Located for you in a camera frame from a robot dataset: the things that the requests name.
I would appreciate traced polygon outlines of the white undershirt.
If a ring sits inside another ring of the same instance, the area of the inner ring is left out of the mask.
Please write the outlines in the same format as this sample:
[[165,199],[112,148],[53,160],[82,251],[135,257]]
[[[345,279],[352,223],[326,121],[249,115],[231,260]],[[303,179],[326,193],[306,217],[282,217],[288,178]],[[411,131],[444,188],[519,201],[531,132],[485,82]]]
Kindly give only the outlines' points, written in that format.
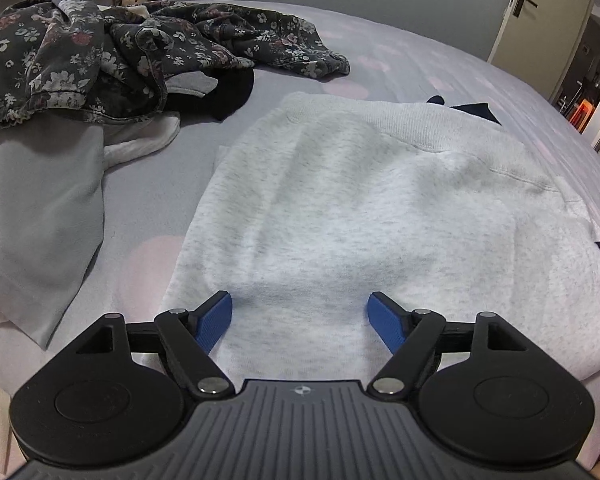
[[107,171],[163,150],[178,136],[180,125],[178,113],[162,113],[144,122],[105,126],[102,168]]

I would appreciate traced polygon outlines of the grey garment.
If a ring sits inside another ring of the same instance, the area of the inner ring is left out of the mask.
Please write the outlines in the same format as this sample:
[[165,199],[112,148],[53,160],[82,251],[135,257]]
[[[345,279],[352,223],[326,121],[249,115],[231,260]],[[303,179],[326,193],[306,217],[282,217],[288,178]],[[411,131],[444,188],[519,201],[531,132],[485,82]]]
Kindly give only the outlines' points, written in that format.
[[41,348],[102,244],[104,127],[44,113],[0,130],[0,323]]

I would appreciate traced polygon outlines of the black floral garment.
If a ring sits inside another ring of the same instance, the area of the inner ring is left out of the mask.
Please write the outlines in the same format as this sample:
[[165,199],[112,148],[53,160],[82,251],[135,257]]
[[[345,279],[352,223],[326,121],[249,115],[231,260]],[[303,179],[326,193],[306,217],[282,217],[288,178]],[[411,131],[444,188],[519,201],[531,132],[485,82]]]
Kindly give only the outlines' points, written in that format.
[[168,79],[266,65],[312,79],[347,58],[295,15],[230,3],[154,0],[144,16],[94,0],[24,0],[0,15],[0,129],[61,110],[102,125],[160,113]]

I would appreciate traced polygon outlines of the white sweatshirt with navy collar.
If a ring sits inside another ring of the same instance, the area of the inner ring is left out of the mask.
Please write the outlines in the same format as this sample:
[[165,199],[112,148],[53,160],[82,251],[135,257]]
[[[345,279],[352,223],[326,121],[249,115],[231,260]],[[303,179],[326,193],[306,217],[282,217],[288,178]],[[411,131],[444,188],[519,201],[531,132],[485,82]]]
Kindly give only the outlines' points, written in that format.
[[370,379],[372,292],[493,311],[577,378],[600,370],[600,228],[502,127],[437,104],[294,93],[222,152],[163,297],[229,292],[235,380]]

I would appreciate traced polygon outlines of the pink dotted bed sheet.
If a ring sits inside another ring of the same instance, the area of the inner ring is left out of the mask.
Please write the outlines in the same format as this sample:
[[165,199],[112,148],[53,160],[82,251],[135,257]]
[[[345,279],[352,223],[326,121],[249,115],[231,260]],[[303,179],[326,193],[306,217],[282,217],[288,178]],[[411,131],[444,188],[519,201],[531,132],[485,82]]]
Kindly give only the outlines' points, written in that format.
[[218,148],[231,144],[289,93],[416,102],[438,94],[451,105],[485,102],[507,131],[579,193],[600,231],[600,156],[538,92],[443,42],[329,10],[276,3],[312,22],[348,58],[349,75],[319,82],[258,70],[246,105],[225,122],[186,122],[162,151],[111,170],[104,180],[104,240],[93,269],[62,318],[49,349],[0,324],[0,387],[14,392],[70,337],[102,312],[152,318]]

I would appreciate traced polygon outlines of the cream room door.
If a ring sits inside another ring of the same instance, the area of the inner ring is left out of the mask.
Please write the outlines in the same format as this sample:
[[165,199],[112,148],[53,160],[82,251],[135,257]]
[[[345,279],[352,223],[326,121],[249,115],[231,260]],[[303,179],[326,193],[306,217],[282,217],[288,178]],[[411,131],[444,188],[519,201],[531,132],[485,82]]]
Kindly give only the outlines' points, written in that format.
[[556,96],[576,54],[594,0],[509,0],[488,62]]

